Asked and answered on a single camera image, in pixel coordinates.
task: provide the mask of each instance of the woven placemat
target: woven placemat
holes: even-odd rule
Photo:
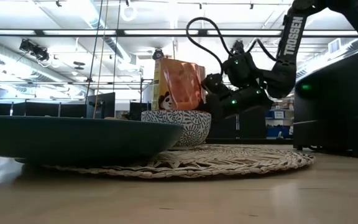
[[[278,149],[247,146],[202,145],[189,151],[166,151],[145,164],[104,167],[44,166],[81,174],[139,177],[198,178],[212,175],[266,174],[309,166],[314,156]]]

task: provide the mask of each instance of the ceiling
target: ceiling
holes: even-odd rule
[[[89,1],[93,4],[92,9],[87,7]],[[131,8],[127,9],[125,1],[121,1],[120,6],[120,1],[112,0],[68,0],[60,1],[62,6],[58,7],[55,0],[0,0],[0,29],[90,29],[89,22],[86,21],[89,19],[90,11],[97,15],[101,12],[108,29],[185,29],[188,21],[198,16],[212,19],[222,29],[282,29],[283,17],[290,7],[291,0],[253,0],[252,2],[253,9],[250,9],[249,1],[132,1],[130,6],[136,8],[137,14],[133,20],[125,21],[119,15],[124,13],[131,17],[133,13]],[[212,29],[213,27],[207,22],[195,22],[192,28]],[[344,16],[325,9],[308,18],[306,29],[352,30],[353,28]],[[22,39],[22,37],[3,36],[0,37],[0,46],[22,55],[23,52],[19,50]],[[48,48],[50,57],[56,58],[42,65],[69,80],[83,82],[92,74],[92,79],[96,82],[99,76],[101,82],[134,82],[122,83],[114,87],[118,99],[139,99],[140,74],[143,78],[153,78],[154,75],[154,61],[150,58],[150,51],[162,48],[165,54],[173,55],[173,41],[177,42],[176,59],[205,66],[207,73],[220,70],[219,64],[210,54],[197,48],[186,37],[117,37],[116,42],[132,59],[131,63],[126,63],[127,66],[118,66],[119,63],[114,63],[116,59],[114,51],[107,44],[103,44],[101,38],[81,37],[77,40],[75,37],[30,37],[28,39]],[[236,40],[242,40],[247,46],[253,38],[225,37],[224,40],[229,47]],[[333,40],[334,38],[303,38],[298,64],[326,50],[327,44]],[[219,38],[198,37],[196,41],[212,50],[222,61],[227,58]],[[275,53],[278,38],[262,38],[262,42],[269,52]],[[252,51],[252,56],[259,68],[273,67],[274,62],[261,51],[261,48],[256,47]],[[24,57],[39,66],[33,56]],[[84,70],[75,70],[74,61],[85,63]],[[97,88],[96,85],[91,86],[92,90]],[[112,86],[100,85],[99,90],[100,93],[111,92]]]

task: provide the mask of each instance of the panda logo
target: panda logo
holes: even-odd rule
[[[166,92],[164,96],[160,96],[158,99],[158,107],[160,110],[172,110],[172,98],[169,92]]]

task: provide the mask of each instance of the table surface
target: table surface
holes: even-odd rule
[[[358,223],[358,159],[312,154],[316,164],[295,172],[176,181],[95,178],[0,158],[0,223]]]

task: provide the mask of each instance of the snack bag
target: snack bag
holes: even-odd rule
[[[204,67],[195,63],[156,60],[152,110],[197,110],[205,103],[204,78]]]

